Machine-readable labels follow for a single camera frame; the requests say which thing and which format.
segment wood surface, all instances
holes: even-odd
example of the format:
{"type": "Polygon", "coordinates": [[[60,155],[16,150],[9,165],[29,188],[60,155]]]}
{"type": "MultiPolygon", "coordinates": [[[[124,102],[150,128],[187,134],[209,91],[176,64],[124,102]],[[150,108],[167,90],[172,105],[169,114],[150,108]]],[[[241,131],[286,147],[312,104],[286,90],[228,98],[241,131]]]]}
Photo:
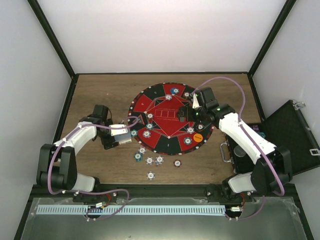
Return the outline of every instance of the wood surface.
{"type": "MultiPolygon", "coordinates": [[[[83,74],[76,84],[62,136],[67,135],[78,121],[92,113],[95,104],[106,105],[112,111],[114,123],[128,115],[132,100],[149,86],[174,82],[196,88],[205,80],[216,77],[212,74],[83,74]]],[[[260,118],[246,74],[223,75],[236,80],[244,89],[246,106],[242,119],[247,123],[259,123],[260,118]]],[[[228,103],[237,112],[242,104],[238,87],[228,80],[219,79],[208,83],[219,103],[228,103]]],[[[127,143],[104,150],[100,139],[88,142],[76,156],[79,173],[98,177],[108,184],[220,184],[233,174],[231,163],[222,161],[220,144],[225,135],[214,129],[209,140],[199,149],[176,156],[164,156],[164,163],[147,165],[146,157],[157,154],[147,150],[141,162],[136,162],[134,153],[140,147],[132,138],[127,143]],[[174,167],[180,160],[181,167],[174,167]],[[155,179],[148,180],[147,173],[154,172],[155,179]]]]}

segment perforated metal strip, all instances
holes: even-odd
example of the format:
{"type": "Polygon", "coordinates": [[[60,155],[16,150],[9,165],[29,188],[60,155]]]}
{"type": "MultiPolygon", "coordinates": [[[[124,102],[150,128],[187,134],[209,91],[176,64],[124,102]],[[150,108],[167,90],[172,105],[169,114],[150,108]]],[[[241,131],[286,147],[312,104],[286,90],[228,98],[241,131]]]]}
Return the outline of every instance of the perforated metal strip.
{"type": "MultiPolygon", "coordinates": [[[[88,205],[39,205],[37,215],[84,215],[88,205]]],[[[103,210],[94,209],[90,215],[110,215],[121,206],[109,205],[103,210]]],[[[118,215],[202,215],[224,216],[224,205],[127,205],[118,215]]]]}

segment gray floor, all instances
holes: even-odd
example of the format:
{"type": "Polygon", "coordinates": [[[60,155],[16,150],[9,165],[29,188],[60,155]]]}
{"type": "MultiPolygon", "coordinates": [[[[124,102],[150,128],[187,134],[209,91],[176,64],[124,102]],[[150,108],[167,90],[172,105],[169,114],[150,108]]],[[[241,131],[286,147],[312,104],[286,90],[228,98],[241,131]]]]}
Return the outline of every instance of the gray floor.
{"type": "MultiPolygon", "coordinates": [[[[157,200],[135,200],[132,205],[155,204],[157,200]]],[[[168,204],[206,204],[199,200],[167,199],[168,204]]],[[[228,221],[224,216],[115,216],[87,222],[82,215],[36,215],[30,211],[22,239],[32,240],[303,240],[299,215],[293,201],[267,198],[263,210],[243,221],[228,221]]],[[[250,215],[260,202],[246,203],[243,215],[250,215]]]]}

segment red and black mat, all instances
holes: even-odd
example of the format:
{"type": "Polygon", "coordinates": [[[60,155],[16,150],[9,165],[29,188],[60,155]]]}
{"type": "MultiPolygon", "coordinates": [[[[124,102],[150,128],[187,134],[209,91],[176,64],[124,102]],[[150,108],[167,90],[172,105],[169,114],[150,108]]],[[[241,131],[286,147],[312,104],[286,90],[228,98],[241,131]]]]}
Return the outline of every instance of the red and black mat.
{"type": "Polygon", "coordinates": [[[214,126],[197,120],[180,122],[181,106],[192,106],[193,87],[181,83],[159,83],[143,90],[132,101],[129,116],[139,118],[131,135],[147,149],[163,155],[190,153],[209,139],[214,126]]]}

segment orange disc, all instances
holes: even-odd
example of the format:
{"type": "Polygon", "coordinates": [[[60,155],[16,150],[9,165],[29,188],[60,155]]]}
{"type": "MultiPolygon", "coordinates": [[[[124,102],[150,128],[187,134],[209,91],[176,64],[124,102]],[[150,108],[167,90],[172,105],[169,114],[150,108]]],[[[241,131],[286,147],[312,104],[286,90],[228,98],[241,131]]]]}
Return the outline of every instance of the orange disc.
{"type": "Polygon", "coordinates": [[[204,139],[204,137],[199,134],[199,133],[196,133],[194,136],[193,136],[193,140],[195,140],[197,143],[200,143],[202,140],[204,139]]]}

